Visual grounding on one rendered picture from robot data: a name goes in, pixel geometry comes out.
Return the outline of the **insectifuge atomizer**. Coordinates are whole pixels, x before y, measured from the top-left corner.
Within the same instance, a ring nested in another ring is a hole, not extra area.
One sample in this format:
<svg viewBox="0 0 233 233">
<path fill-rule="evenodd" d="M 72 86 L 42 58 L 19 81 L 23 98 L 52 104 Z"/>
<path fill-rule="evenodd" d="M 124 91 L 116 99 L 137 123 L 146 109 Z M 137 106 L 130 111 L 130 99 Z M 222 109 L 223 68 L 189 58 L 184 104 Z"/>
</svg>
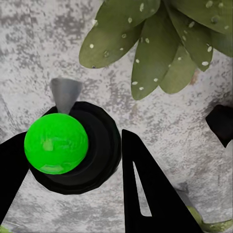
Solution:
<svg viewBox="0 0 233 233">
<path fill-rule="evenodd" d="M 121 135 L 115 121 L 99 106 L 76 101 L 82 83 L 69 78 L 49 81 L 56 106 L 28 129 L 24 140 L 28 166 L 49 191 L 84 194 L 118 170 Z"/>
</svg>

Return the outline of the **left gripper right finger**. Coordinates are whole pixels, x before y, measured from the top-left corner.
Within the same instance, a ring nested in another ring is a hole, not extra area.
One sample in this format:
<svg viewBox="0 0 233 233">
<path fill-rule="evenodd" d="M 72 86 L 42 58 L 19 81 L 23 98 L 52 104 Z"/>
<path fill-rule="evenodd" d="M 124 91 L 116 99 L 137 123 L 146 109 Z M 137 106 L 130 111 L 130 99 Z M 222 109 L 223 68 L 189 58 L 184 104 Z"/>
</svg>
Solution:
<svg viewBox="0 0 233 233">
<path fill-rule="evenodd" d="M 125 233 L 204 233 L 141 138 L 122 129 Z M 135 163 L 152 216 L 140 212 Z"/>
</svg>

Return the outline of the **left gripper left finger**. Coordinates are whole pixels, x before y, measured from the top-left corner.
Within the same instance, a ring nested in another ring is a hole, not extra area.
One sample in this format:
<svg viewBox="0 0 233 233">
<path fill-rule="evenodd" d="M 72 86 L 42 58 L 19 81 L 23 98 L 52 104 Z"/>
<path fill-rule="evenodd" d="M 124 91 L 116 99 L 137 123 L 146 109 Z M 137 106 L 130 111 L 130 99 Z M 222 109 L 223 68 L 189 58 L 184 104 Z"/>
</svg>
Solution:
<svg viewBox="0 0 233 233">
<path fill-rule="evenodd" d="M 0 225 L 29 171 L 24 149 L 26 133 L 0 144 Z"/>
</svg>

